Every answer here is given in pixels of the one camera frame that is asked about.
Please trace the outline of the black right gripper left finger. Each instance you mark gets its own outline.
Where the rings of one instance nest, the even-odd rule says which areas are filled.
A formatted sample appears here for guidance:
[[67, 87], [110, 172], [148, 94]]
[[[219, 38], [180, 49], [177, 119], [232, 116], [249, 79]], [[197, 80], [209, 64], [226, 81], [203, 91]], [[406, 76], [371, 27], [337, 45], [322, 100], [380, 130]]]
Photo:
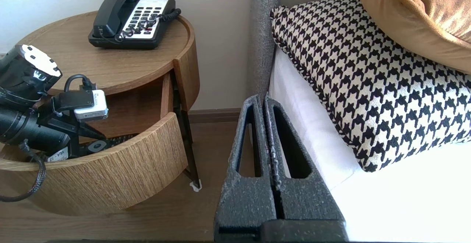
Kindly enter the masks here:
[[[252, 128], [255, 177], [239, 172], [247, 125]], [[260, 97], [253, 95], [240, 112], [215, 214], [216, 236], [259, 236], [262, 224], [276, 219], [271, 171], [263, 108]]]

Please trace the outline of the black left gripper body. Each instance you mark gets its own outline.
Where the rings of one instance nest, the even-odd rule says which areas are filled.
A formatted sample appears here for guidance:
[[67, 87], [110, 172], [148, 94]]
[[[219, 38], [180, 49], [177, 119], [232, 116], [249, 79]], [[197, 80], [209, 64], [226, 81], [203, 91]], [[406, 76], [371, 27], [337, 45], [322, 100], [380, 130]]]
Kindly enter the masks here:
[[79, 122], [73, 111], [60, 113], [40, 111], [39, 124], [68, 135], [69, 158], [78, 158], [81, 155]]

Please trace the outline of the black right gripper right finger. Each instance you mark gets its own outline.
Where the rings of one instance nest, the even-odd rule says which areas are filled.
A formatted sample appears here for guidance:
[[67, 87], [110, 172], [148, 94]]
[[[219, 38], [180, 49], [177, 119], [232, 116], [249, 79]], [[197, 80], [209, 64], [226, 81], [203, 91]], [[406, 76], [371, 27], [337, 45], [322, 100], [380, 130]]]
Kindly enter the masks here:
[[283, 106], [265, 98], [272, 186], [281, 217], [288, 220], [344, 219]]

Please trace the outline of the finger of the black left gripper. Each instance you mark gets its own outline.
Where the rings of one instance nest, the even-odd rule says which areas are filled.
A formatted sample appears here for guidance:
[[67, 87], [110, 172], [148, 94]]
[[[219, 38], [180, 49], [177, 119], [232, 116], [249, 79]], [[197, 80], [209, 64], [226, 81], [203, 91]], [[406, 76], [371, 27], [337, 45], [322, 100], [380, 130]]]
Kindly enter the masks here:
[[89, 124], [81, 124], [81, 136], [90, 139], [106, 140], [106, 136], [101, 131], [93, 128]]

